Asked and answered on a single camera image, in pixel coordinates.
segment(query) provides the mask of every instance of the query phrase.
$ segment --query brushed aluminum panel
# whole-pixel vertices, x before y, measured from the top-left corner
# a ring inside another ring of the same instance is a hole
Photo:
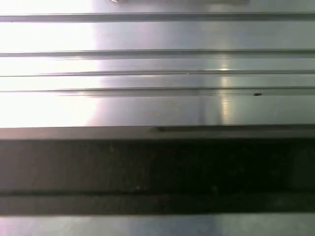
[[[1,128],[313,124],[314,96],[1,94]]]
[[[310,12],[312,0],[10,0],[0,14],[75,14],[125,12]]]
[[[292,89],[315,87],[313,74],[180,74],[0,77],[0,91],[71,89]]]
[[[3,236],[308,236],[314,214],[2,217]]]
[[[311,49],[313,21],[0,23],[0,53],[152,49]]]

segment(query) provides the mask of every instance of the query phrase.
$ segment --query metal surface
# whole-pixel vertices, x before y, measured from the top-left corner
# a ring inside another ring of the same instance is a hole
[[[308,236],[313,214],[223,214],[150,217],[3,217],[3,236]]]
[[[314,125],[314,24],[311,0],[1,2],[0,138]]]
[[[3,94],[0,98],[1,128],[313,124],[315,120],[313,95],[86,97]]]

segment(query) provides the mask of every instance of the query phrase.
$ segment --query silver metal sheet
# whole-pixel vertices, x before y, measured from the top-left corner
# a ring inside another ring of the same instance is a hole
[[[0,91],[71,89],[293,89],[315,87],[313,74],[181,74],[0,77]]]
[[[2,94],[0,127],[313,124],[314,98]]]
[[[255,20],[0,23],[0,53],[152,49],[312,49],[315,48],[313,27],[313,21]]]
[[[2,1],[0,128],[314,124],[314,22],[311,0]]]
[[[313,73],[315,59],[0,59],[1,76]]]
[[[0,14],[65,14],[124,12],[310,12],[312,0],[10,0]]]
[[[3,236],[309,236],[314,214],[3,217]]]

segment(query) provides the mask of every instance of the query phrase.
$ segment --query metal groove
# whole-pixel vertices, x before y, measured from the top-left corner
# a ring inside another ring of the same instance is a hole
[[[315,13],[108,13],[0,15],[1,22],[100,23],[169,21],[313,21]]]
[[[315,49],[247,49],[247,50],[209,50],[209,49],[169,49],[169,50],[90,50],[90,51],[59,51],[59,52],[29,52],[1,53],[0,58],[172,58],[180,56],[209,56],[219,58],[315,58]]]

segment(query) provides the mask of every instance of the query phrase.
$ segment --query black strip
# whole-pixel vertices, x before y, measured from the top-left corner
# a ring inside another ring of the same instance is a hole
[[[0,215],[314,212],[314,194],[0,197]]]

